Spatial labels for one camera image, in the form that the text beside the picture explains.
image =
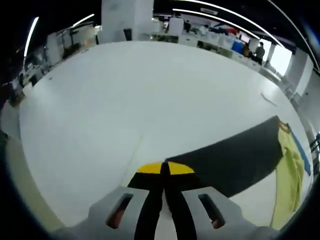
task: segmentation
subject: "ceiling light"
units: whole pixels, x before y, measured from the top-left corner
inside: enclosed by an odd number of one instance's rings
[[[271,33],[269,33],[267,30],[265,30],[263,27],[261,27],[260,25],[256,24],[255,22],[251,21],[250,19],[246,18],[245,16],[242,16],[240,15],[239,13],[236,13],[234,11],[231,11],[229,9],[226,9],[222,6],[218,6],[218,5],[214,5],[214,4],[211,4],[211,3],[207,3],[207,2],[204,2],[204,1],[198,1],[198,0],[175,0],[175,1],[185,1],[185,2],[192,2],[192,3],[197,3],[197,4],[203,4],[203,5],[207,5],[207,6],[211,6],[213,8],[216,8],[216,9],[221,9],[223,11],[226,11],[230,14],[234,14],[236,16],[238,16],[239,18],[242,18],[243,20],[246,20],[247,22],[255,25],[257,28],[261,29],[263,32],[265,32],[270,38],[272,38],[273,40],[276,41],[277,44],[279,44],[281,47],[285,47],[283,46],[283,44],[278,40],[276,39]]]
[[[89,18],[93,17],[94,15],[95,15],[95,14],[94,14],[94,13],[92,13],[92,14],[90,14],[89,16],[86,16],[85,18],[83,18],[83,19],[81,19],[80,21],[77,21],[75,24],[73,24],[73,25],[72,25],[72,27],[77,26],[78,24],[80,24],[80,23],[82,23],[83,21],[85,21],[85,20],[87,20],[87,19],[89,19]]]
[[[37,17],[33,20],[33,23],[32,23],[32,25],[31,25],[31,28],[30,28],[30,31],[29,31],[29,35],[28,35],[28,38],[26,39],[26,44],[25,44],[25,48],[24,48],[24,54],[23,54],[24,57],[27,56],[30,39],[31,39],[32,33],[34,32],[34,29],[35,29],[35,27],[36,27],[36,24],[37,24],[37,22],[38,22],[38,19],[39,19],[39,17],[37,16]]]
[[[238,29],[240,29],[240,30],[242,30],[242,31],[250,34],[251,36],[253,36],[253,37],[256,38],[256,39],[260,39],[260,37],[258,37],[257,35],[255,35],[253,32],[251,32],[251,31],[249,31],[249,30],[247,30],[247,29],[244,29],[243,27],[241,27],[241,26],[239,26],[239,25],[237,25],[237,24],[234,24],[234,23],[232,23],[232,22],[230,22],[230,21],[224,20],[224,19],[222,19],[222,18],[220,18],[220,17],[212,16],[212,15],[205,14],[205,13],[202,13],[202,12],[189,11],[189,10],[183,10],[183,9],[177,9],[177,8],[174,8],[174,9],[172,9],[172,10],[173,10],[173,11],[178,11],[178,12],[190,13],[190,14],[198,14],[198,15],[202,15],[202,16],[205,16],[205,17],[208,17],[208,18],[217,19],[217,20],[219,20],[219,21],[222,21],[222,22],[225,22],[225,23],[227,23],[227,24],[230,24],[230,25],[235,26],[236,28],[238,28]]]
[[[305,39],[304,35],[303,35],[303,34],[301,33],[301,31],[299,30],[299,28],[298,28],[298,27],[294,24],[294,22],[284,13],[284,11],[282,11],[281,8],[279,8],[274,2],[272,2],[271,0],[267,0],[267,1],[268,1],[269,3],[271,3],[276,9],[278,9],[279,12],[282,13],[282,15],[285,16],[285,18],[292,24],[292,26],[294,26],[295,30],[299,33],[299,35],[301,36],[301,38],[304,40],[306,46],[308,47],[308,49],[309,49],[309,51],[310,51],[310,53],[311,53],[311,55],[312,55],[312,58],[313,58],[313,60],[314,60],[314,63],[315,63],[315,65],[316,65],[316,68],[317,68],[317,70],[319,71],[320,68],[319,68],[318,61],[317,61],[317,59],[316,59],[316,57],[315,57],[315,55],[314,55],[311,47],[309,46],[307,40]]]

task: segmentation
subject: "yellow cloth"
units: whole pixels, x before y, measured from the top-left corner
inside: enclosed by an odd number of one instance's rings
[[[271,227],[281,228],[300,203],[304,161],[287,125],[279,123],[282,155],[276,167],[276,200]]]

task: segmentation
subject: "black mat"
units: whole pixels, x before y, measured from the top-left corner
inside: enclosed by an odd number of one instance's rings
[[[274,116],[235,136],[165,161],[187,165],[205,185],[229,198],[276,169],[282,157],[278,132],[279,119]]]

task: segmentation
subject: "yellow towel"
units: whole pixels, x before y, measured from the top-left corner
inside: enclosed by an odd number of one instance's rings
[[[279,229],[300,203],[304,161],[291,135],[289,127],[280,122],[278,141],[283,157],[276,167],[276,200],[271,227]]]

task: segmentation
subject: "black ceiling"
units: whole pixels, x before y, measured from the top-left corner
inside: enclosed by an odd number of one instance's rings
[[[288,39],[299,48],[309,51],[305,42],[285,17],[275,9],[267,0],[203,0],[207,3],[216,4],[237,12],[248,19],[259,24],[271,34]],[[304,18],[312,28],[320,33],[320,24],[317,20],[320,4],[317,1],[304,0],[300,2],[274,0],[276,3],[304,32],[301,18]],[[1,23],[4,26],[2,36],[1,66],[2,72],[7,72],[10,65],[14,64],[16,57],[23,54],[23,47],[34,17],[39,17],[37,26],[33,32],[29,49],[32,51],[44,43],[48,34],[62,30],[79,21],[80,19],[94,13],[94,20],[101,23],[101,0],[79,1],[79,0],[30,0],[30,1],[2,1],[0,9]],[[155,13],[172,13],[172,8],[186,9],[199,12],[201,6],[198,3],[174,0],[154,0]],[[259,31],[252,24],[221,10],[218,10],[220,18],[234,22],[248,30]]]

